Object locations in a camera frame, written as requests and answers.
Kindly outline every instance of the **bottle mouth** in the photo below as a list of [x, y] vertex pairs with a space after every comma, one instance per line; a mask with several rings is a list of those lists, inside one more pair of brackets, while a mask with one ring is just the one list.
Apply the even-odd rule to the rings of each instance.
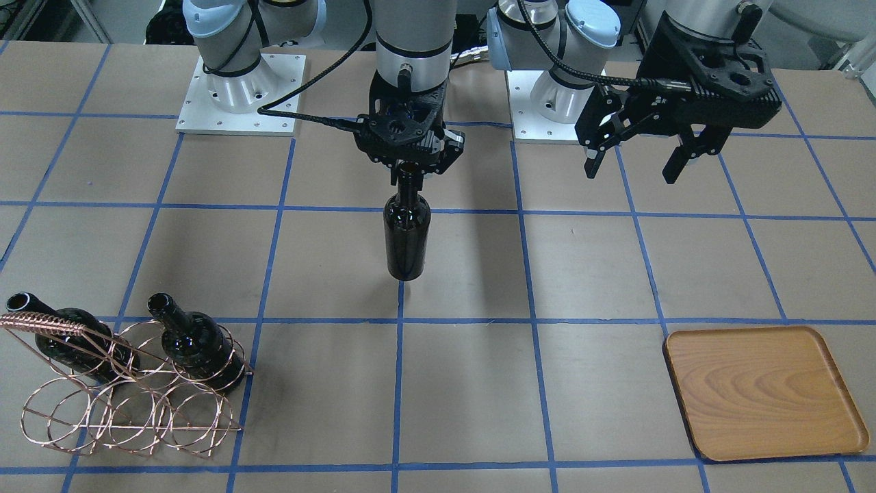
[[17, 293], [6, 300], [7, 311], [21, 311], [31, 302], [31, 293]]
[[156, 293], [149, 298], [146, 308], [152, 313], [161, 313], [170, 308], [173, 300], [167, 293]]

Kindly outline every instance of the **wood grain surface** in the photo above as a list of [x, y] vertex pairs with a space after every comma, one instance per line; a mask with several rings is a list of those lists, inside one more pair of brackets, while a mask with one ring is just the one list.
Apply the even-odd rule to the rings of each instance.
[[809, 327], [679, 331], [666, 354], [694, 445], [714, 461], [869, 444], [824, 339]]

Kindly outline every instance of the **beige table surface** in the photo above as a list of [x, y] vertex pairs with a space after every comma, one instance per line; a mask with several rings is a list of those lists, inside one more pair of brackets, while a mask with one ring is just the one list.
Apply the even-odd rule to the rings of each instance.
[[[427, 180], [426, 271], [399, 284], [389, 175], [349, 134], [176, 134], [191, 47], [0, 46], [0, 294], [123, 327], [165, 290], [257, 371], [232, 396], [245, 432], [210, 461], [71, 461], [18, 430], [52, 375], [0, 334], [0, 491], [876, 492], [872, 448], [704, 463], [661, 352], [680, 329], [812, 325], [876, 429], [876, 109], [858, 82], [779, 71], [781, 114], [669, 186], [674, 139], [637, 137], [588, 180], [581, 148], [512, 142], [502, 73], [459, 68], [446, 119], [465, 154]], [[306, 55], [315, 74], [338, 53]], [[355, 55], [304, 111], [362, 112], [373, 67]]]

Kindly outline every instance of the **white mounting plate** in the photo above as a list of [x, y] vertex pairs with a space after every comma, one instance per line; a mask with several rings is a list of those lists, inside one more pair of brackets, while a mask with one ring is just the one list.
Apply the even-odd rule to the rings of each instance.
[[[272, 95], [273, 99], [288, 94], [301, 86], [304, 78], [304, 62], [307, 59], [305, 55], [263, 54], [262, 56], [271, 69], [280, 76], [280, 80], [288, 81], [278, 88], [277, 94]], [[180, 110], [180, 119], [176, 121], [177, 132], [209, 135], [294, 136], [297, 119], [259, 115], [256, 113], [256, 108], [253, 108], [250, 113], [240, 115], [221, 110], [212, 101], [203, 66], [203, 59], [198, 57], [192, 81], [188, 85], [186, 100]], [[278, 110], [298, 111], [298, 100], [299, 96], [293, 97], [282, 104]]]
[[559, 124], [544, 118], [533, 107], [529, 94], [542, 74], [540, 70], [509, 70], [505, 73], [514, 140], [533, 144], [578, 144], [574, 125]]

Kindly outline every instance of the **brown tray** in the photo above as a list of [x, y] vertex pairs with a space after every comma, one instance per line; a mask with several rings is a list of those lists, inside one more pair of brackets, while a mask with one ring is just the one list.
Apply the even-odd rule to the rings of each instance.
[[713, 461], [858, 453], [870, 443], [810, 327], [679, 331], [664, 349], [694, 446]]

